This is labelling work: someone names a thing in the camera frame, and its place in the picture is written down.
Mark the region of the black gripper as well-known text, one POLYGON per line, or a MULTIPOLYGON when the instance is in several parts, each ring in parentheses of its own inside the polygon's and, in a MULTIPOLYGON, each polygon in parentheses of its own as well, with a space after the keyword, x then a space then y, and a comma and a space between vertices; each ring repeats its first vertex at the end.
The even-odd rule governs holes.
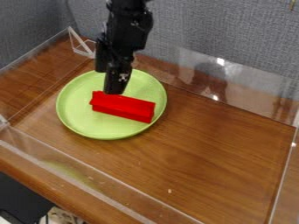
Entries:
POLYGON ((108 17, 96 43, 95 70, 105 73, 104 93, 121 95, 131 78, 132 67, 113 57, 133 60, 133 53, 145 48, 153 28, 153 13, 147 7, 151 0, 107 0, 108 17))

